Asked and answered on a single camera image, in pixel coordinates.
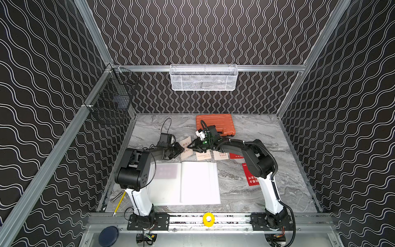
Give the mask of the beige card red characters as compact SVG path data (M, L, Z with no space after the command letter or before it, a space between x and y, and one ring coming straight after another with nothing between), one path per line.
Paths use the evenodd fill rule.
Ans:
M192 140L190 136L179 142L180 145L184 148L184 151L181 153L181 160L185 160L193 155L193 150L188 148L191 142Z

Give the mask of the beige card gold characters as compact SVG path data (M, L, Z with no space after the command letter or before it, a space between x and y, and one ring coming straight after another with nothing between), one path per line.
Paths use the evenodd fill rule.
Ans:
M206 150L203 153L196 152L195 154L196 154L196 160L197 161L205 161L205 160L211 160L212 159L210 150Z

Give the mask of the white photo album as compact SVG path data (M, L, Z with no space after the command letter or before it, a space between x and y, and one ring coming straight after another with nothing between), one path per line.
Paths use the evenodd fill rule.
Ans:
M217 164L212 162L181 162L177 179L155 179L147 187L155 206L220 204Z

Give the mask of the red card gold characters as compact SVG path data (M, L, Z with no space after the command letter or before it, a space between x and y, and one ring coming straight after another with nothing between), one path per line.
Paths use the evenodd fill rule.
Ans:
M157 164L155 179L172 180L177 179L181 174L180 163Z

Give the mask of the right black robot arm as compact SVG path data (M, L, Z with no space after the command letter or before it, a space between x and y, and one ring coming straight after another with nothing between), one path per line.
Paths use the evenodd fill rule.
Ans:
M258 180L264 201L266 224L271 229L283 229L286 224L294 226L295 216L291 207L282 202L275 181L278 164L263 142L256 139L243 140L222 137L215 126L204 127L196 132L196 139L187 148L205 153L208 150L240 155L248 171Z

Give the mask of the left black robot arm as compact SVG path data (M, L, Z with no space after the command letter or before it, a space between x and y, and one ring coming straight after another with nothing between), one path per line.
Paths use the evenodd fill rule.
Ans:
M131 198L134 214L147 217L153 210L147 187L156 175L156 162L172 160L183 152L184 148L178 142L167 147L127 148L124 151L115 173L115 183Z

